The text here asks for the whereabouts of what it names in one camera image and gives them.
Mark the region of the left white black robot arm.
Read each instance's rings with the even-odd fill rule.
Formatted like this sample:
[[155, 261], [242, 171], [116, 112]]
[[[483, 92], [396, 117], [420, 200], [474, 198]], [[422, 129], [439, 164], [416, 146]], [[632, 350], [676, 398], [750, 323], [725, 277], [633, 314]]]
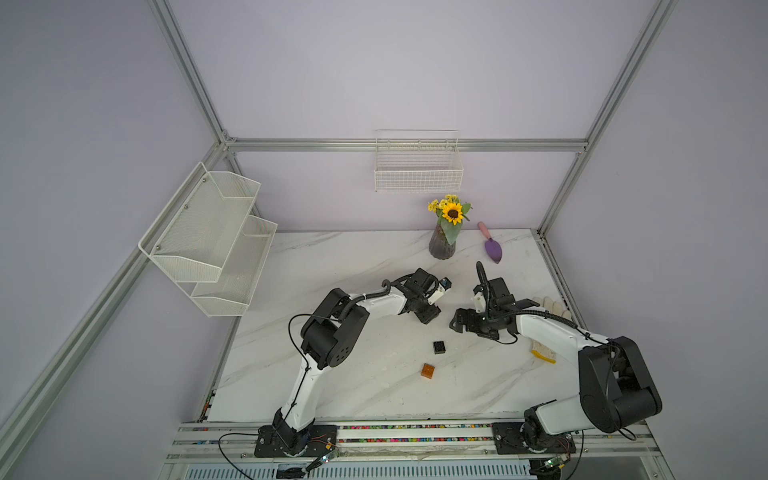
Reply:
[[300, 372], [272, 426], [292, 433], [306, 430], [316, 418], [323, 372], [346, 361], [368, 322], [412, 314], [427, 324], [439, 316], [438, 301], [451, 288], [448, 278], [439, 279], [419, 268], [395, 280], [383, 280], [373, 292], [350, 294], [335, 288], [313, 312], [300, 313], [306, 319], [301, 340], [291, 341], [301, 358]]

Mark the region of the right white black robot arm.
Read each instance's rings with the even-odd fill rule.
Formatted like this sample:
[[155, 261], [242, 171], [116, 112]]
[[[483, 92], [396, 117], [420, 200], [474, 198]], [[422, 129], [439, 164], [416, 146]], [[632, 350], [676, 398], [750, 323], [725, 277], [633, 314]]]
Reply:
[[576, 369], [575, 395], [525, 411], [521, 433], [529, 443], [587, 429], [614, 433], [662, 411], [661, 396], [636, 342], [592, 333], [531, 299], [516, 299], [502, 278], [487, 277], [480, 261], [476, 272], [474, 306], [455, 312], [452, 330], [495, 342], [505, 330], [513, 340], [525, 337]]

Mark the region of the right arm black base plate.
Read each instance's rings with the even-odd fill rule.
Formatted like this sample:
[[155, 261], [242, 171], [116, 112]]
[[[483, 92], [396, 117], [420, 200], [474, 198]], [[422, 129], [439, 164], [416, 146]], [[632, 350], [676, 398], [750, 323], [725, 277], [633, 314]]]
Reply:
[[495, 422], [491, 424], [491, 430], [500, 455], [576, 453], [570, 434], [550, 435], [527, 422]]

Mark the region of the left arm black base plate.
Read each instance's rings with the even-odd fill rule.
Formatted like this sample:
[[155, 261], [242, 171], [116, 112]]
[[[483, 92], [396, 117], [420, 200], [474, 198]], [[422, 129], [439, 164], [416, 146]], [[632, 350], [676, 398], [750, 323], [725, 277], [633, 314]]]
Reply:
[[311, 424], [294, 431], [287, 426], [276, 429], [262, 426], [254, 448], [256, 458], [319, 457], [330, 452], [337, 443], [339, 427], [331, 424]]

